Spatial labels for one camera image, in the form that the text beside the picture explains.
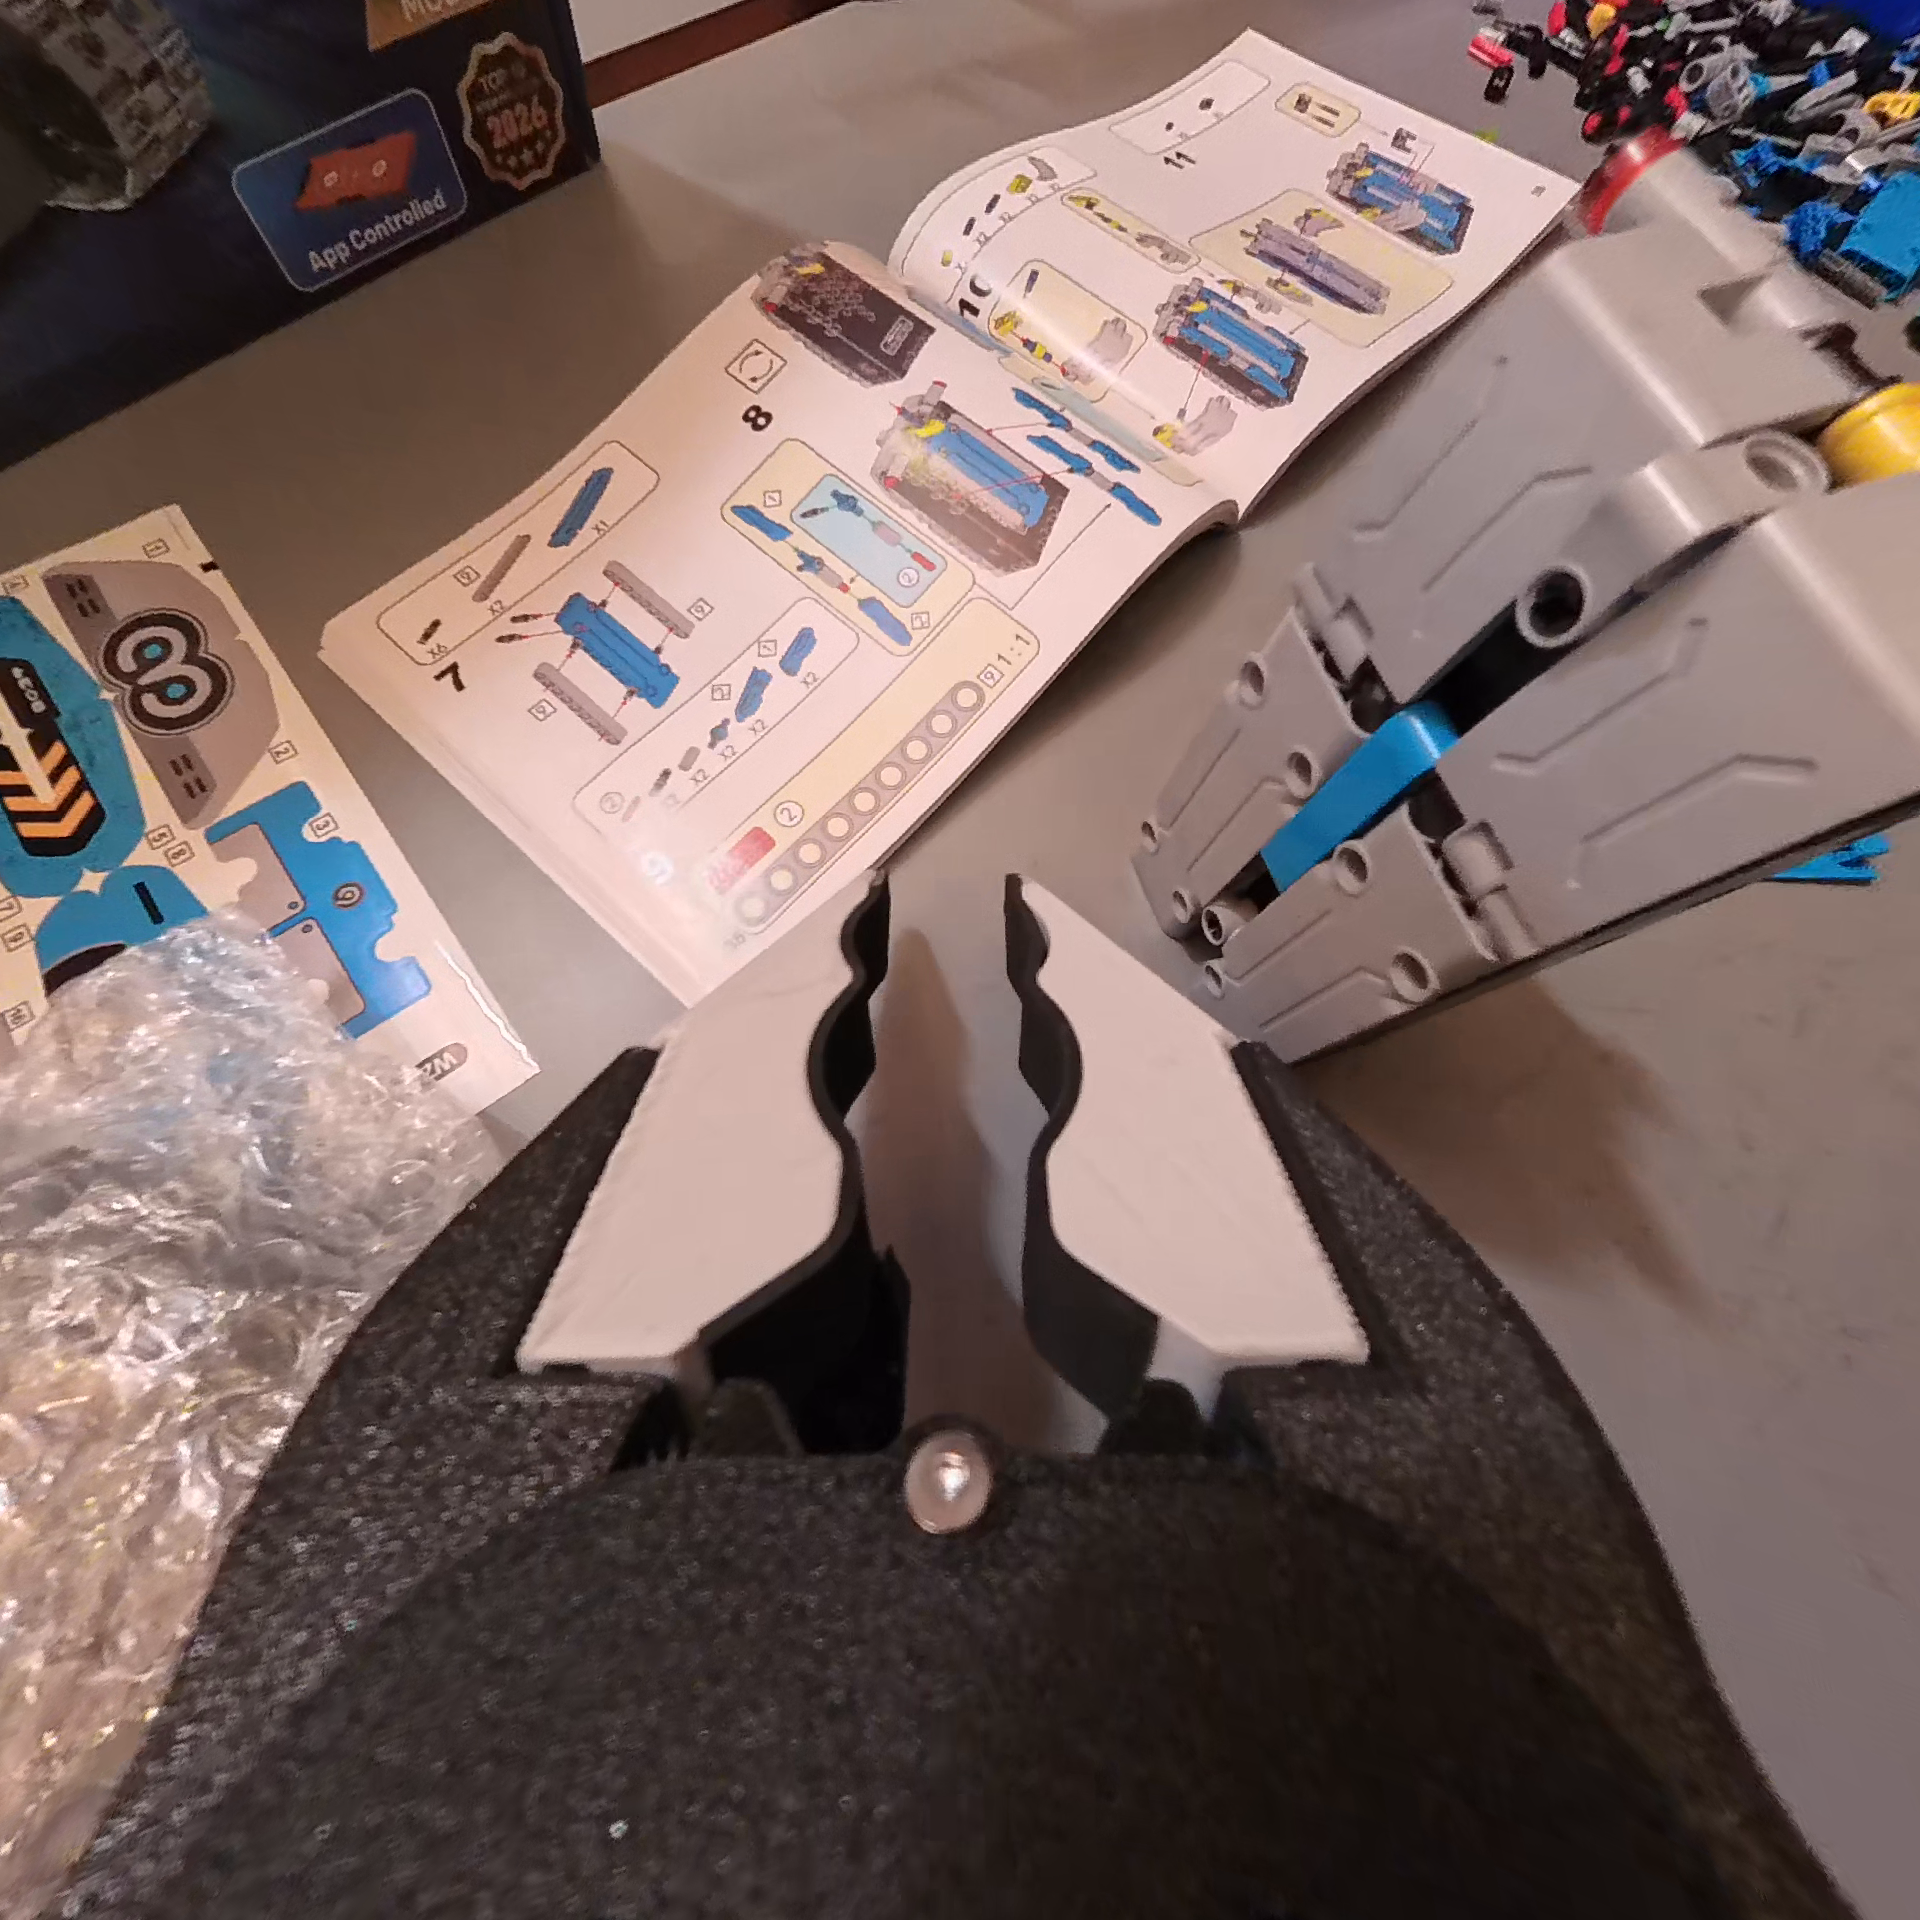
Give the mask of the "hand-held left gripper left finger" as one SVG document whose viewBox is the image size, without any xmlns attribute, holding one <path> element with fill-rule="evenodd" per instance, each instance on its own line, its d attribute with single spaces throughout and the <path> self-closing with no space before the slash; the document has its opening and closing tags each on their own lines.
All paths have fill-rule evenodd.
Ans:
<svg viewBox="0 0 1920 1920">
<path fill-rule="evenodd" d="M 522 1376 L 717 1378 L 723 1334 L 870 1238 L 844 1115 L 876 1081 L 885 972 L 888 881 L 853 872 L 667 1022 Z"/>
</svg>

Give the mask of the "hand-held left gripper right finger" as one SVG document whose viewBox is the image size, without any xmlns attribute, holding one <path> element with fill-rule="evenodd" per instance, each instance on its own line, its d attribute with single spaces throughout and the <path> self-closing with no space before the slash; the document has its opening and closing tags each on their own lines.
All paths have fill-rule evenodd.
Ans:
<svg viewBox="0 0 1920 1920">
<path fill-rule="evenodd" d="M 1376 1363 L 1337 1238 L 1235 1046 L 1048 881 L 1006 881 L 1028 1161 L 1028 1330 L 1110 1423 L 1226 1408 L 1231 1376 Z"/>
</svg>

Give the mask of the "partly built toy brick model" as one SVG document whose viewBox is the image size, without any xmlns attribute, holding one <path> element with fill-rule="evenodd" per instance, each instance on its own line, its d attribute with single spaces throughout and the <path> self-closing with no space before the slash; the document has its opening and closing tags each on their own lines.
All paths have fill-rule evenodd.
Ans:
<svg viewBox="0 0 1920 1920">
<path fill-rule="evenodd" d="M 1672 136 L 1385 407 L 1140 825 L 1316 1063 L 1913 816 L 1913 385 Z"/>
</svg>

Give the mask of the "clear bubble wrap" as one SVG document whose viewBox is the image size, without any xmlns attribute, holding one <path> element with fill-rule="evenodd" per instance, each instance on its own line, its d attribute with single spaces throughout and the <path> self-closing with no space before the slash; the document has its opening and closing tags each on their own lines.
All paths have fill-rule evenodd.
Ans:
<svg viewBox="0 0 1920 1920">
<path fill-rule="evenodd" d="M 29 1905 L 295 1413 L 498 1147 L 234 913 L 60 986 L 0 1122 L 0 1843 Z"/>
</svg>

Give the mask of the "open instruction booklet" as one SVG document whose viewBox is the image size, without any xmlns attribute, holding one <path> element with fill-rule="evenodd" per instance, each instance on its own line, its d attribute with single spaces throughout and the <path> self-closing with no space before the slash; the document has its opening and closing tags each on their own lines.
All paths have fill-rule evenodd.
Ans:
<svg viewBox="0 0 1920 1920">
<path fill-rule="evenodd" d="M 885 870 L 1574 176 L 1275 35 L 792 240 L 320 660 L 676 1004 Z"/>
</svg>

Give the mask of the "blue sticker sheet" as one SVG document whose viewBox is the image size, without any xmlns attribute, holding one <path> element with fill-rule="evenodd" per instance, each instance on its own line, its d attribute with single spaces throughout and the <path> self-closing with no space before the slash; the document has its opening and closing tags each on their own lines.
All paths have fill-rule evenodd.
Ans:
<svg viewBox="0 0 1920 1920">
<path fill-rule="evenodd" d="M 146 511 L 0 582 L 0 1015 L 208 913 L 467 1115 L 538 1064 L 234 582 Z"/>
</svg>

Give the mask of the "dark toy product box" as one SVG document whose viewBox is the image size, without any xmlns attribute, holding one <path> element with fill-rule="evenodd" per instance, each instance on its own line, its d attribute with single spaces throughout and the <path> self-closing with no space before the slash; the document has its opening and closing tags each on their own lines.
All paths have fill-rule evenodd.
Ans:
<svg viewBox="0 0 1920 1920">
<path fill-rule="evenodd" d="M 10 0 L 10 468 L 597 171 L 572 0 Z"/>
</svg>

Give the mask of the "scatter of small pins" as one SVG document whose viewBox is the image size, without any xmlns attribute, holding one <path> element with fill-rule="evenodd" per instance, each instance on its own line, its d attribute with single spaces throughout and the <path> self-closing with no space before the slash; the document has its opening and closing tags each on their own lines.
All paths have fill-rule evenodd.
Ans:
<svg viewBox="0 0 1920 1920">
<path fill-rule="evenodd" d="M 1693 150 L 1868 159 L 1913 141 L 1913 6 L 1800 0 L 1613 0 L 1613 6 L 1474 6 L 1474 59 L 1497 81 L 1574 81 L 1580 136 L 1664 126 Z"/>
</svg>

